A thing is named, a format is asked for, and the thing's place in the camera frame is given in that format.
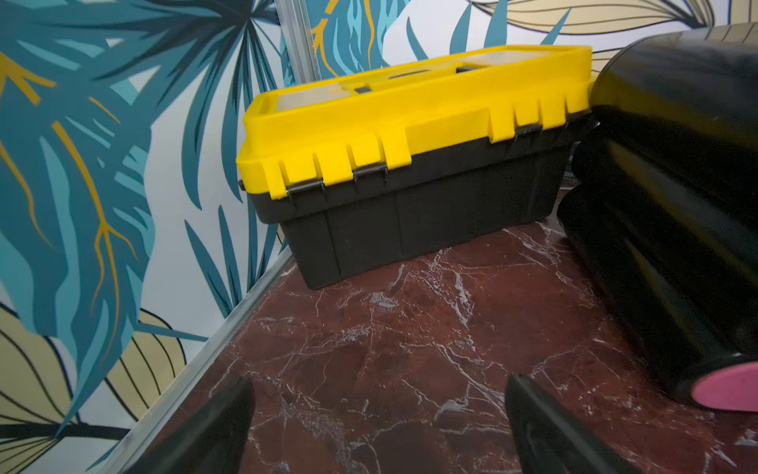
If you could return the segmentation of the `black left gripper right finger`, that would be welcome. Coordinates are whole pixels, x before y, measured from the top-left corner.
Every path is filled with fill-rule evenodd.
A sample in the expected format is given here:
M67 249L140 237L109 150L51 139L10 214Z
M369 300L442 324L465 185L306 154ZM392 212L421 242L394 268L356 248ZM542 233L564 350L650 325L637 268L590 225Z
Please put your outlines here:
M526 375L508 378L505 410L524 473L640 471Z

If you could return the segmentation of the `black drawer cabinet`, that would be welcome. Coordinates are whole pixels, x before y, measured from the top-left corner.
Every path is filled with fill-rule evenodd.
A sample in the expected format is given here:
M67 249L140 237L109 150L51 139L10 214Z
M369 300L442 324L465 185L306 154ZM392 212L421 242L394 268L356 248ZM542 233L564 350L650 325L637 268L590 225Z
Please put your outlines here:
M558 217L664 391L707 408L699 379L757 363L757 25L640 39L590 106Z

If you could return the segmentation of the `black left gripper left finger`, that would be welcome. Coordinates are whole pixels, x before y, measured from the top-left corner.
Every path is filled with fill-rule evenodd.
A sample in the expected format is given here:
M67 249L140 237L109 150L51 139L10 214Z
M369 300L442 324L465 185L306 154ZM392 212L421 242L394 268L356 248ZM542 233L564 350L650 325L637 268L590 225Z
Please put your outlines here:
M132 464L128 473L237 473L255 412L252 382L240 377L183 426Z

